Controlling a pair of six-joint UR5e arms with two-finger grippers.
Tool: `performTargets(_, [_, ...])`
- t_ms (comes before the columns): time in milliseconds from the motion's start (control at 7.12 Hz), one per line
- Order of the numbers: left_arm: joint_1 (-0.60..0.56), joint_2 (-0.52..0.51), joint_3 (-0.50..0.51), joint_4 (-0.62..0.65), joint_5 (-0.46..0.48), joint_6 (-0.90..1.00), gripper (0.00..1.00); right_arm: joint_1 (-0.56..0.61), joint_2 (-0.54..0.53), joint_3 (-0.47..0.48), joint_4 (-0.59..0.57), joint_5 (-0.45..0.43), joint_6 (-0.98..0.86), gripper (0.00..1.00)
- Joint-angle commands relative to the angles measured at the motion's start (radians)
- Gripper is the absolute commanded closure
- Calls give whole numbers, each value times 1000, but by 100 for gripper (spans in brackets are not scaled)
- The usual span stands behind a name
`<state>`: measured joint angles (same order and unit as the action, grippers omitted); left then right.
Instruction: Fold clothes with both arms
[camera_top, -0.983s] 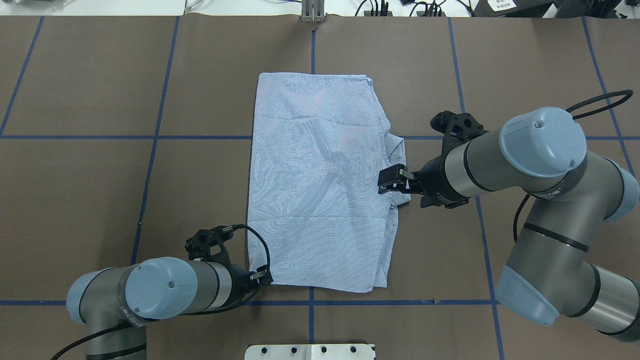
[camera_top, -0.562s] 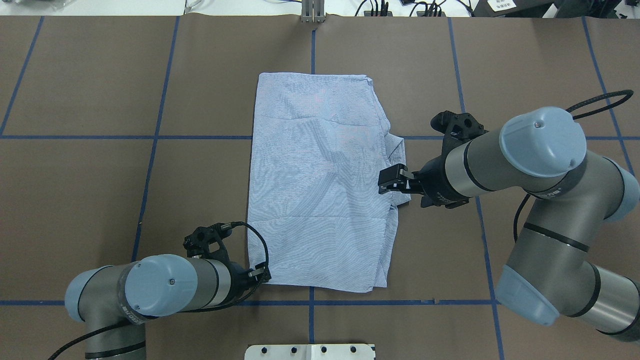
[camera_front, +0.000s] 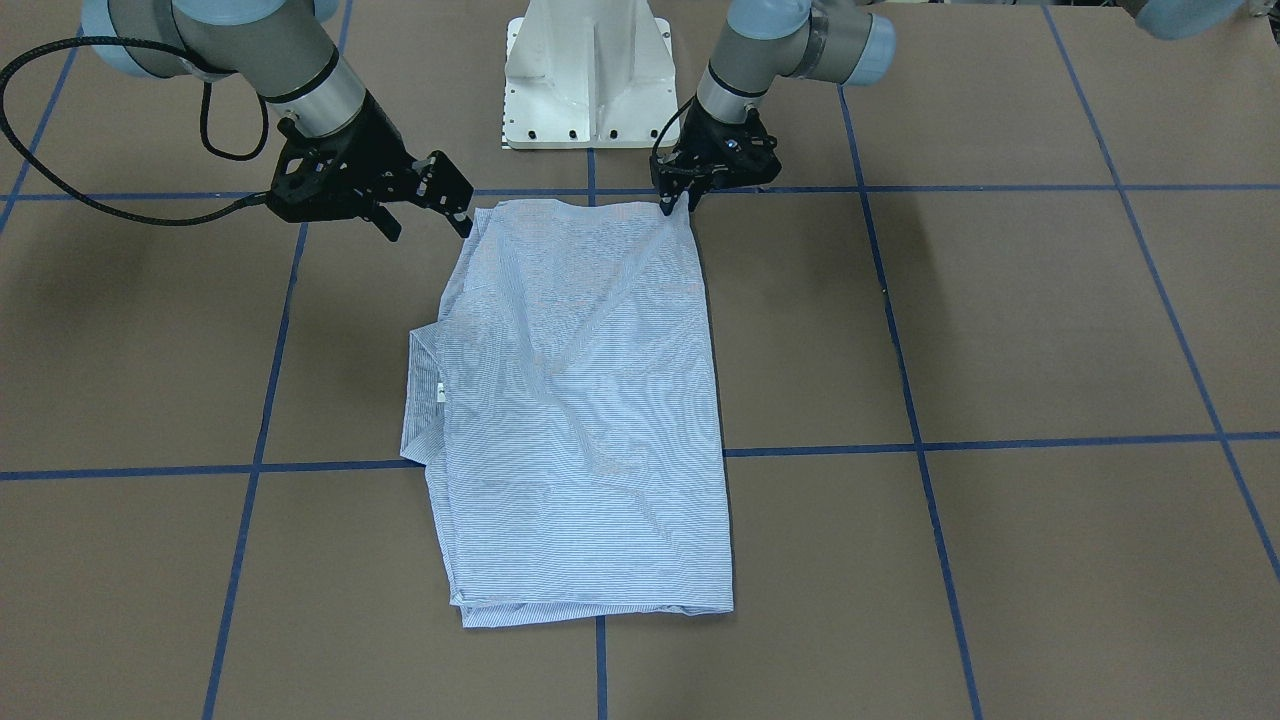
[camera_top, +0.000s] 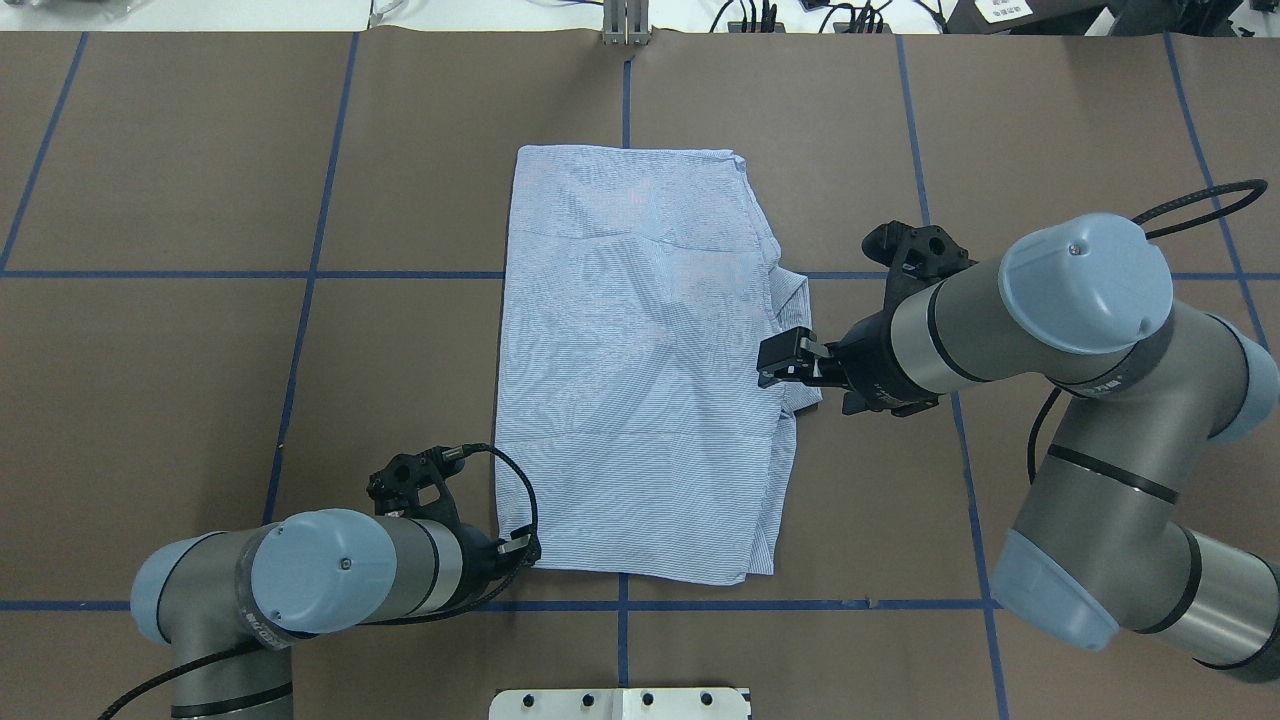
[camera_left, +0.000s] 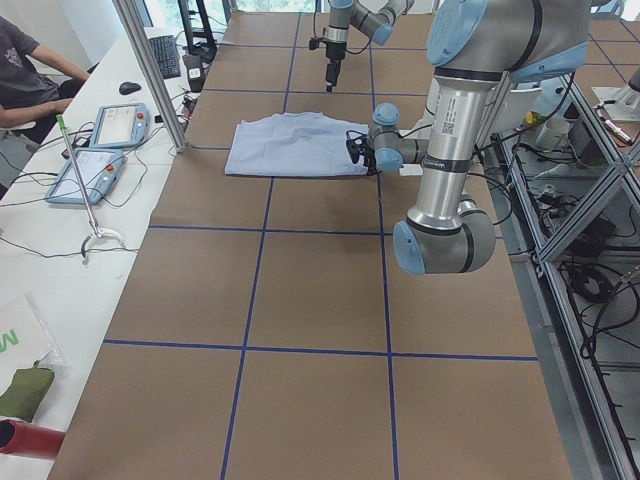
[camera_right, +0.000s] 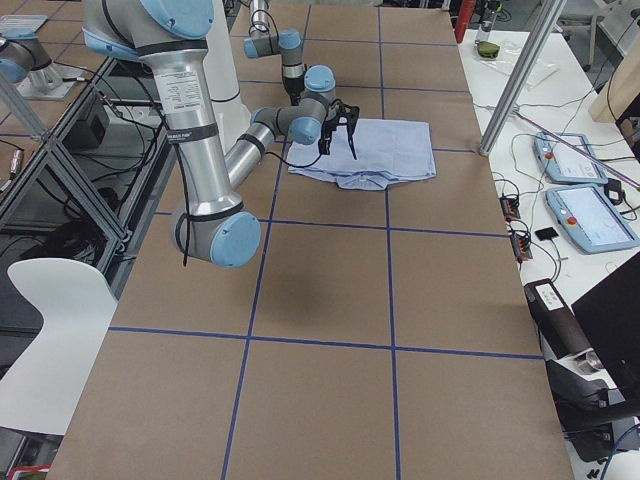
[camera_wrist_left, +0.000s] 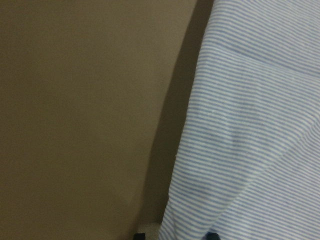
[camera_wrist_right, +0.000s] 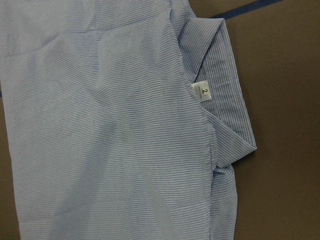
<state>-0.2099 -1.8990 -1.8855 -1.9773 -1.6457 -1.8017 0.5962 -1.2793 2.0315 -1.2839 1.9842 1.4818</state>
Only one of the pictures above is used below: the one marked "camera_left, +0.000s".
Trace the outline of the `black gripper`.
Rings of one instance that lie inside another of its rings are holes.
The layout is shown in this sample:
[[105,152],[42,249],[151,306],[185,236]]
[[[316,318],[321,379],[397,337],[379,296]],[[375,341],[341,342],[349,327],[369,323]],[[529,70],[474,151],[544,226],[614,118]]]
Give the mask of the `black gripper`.
[[363,166],[367,169],[367,175],[379,175],[381,171],[377,166],[375,159],[375,150],[362,143],[358,146],[358,158],[362,161]]
[[325,55],[328,59],[328,65],[325,73],[326,91],[332,93],[337,87],[338,78],[341,71],[341,63],[346,57],[346,42],[325,43]]

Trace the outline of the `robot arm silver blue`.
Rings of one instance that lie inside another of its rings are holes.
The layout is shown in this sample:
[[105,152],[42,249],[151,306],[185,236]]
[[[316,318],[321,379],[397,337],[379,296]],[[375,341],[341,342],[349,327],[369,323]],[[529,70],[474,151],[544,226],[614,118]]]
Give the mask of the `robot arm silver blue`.
[[387,1],[378,11],[372,11],[359,1],[338,0],[329,2],[329,22],[320,36],[309,40],[309,49],[325,46],[328,64],[325,73],[326,91],[337,86],[341,63],[347,54],[349,28],[354,27],[369,41],[384,45],[393,33],[400,16],[413,7],[411,0]]
[[393,230],[405,272],[472,272],[491,258],[494,226],[465,191],[489,93],[504,75],[527,83],[576,71],[590,9],[588,1],[446,1],[437,11],[427,42],[439,86],[428,140],[403,137],[397,107],[383,103],[361,147],[350,150],[378,172],[422,168],[416,203]]

